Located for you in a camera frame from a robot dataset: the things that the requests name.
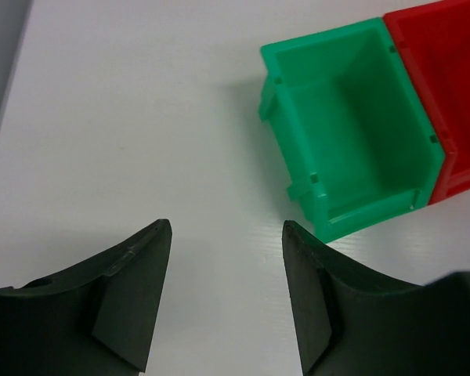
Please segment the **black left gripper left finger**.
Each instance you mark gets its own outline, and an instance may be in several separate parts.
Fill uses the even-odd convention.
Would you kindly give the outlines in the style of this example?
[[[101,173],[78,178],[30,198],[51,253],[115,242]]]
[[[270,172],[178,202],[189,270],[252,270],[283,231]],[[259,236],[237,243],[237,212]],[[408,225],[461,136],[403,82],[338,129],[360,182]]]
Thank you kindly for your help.
[[[143,373],[171,244],[171,223],[158,219],[71,267],[0,288],[0,375]]]

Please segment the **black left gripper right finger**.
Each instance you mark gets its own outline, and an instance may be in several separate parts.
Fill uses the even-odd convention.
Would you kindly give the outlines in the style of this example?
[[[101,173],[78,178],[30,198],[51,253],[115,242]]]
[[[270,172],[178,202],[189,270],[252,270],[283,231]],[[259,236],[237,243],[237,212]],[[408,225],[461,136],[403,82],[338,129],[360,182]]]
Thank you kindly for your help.
[[[470,271],[411,284],[291,220],[282,248],[303,374],[470,375]]]

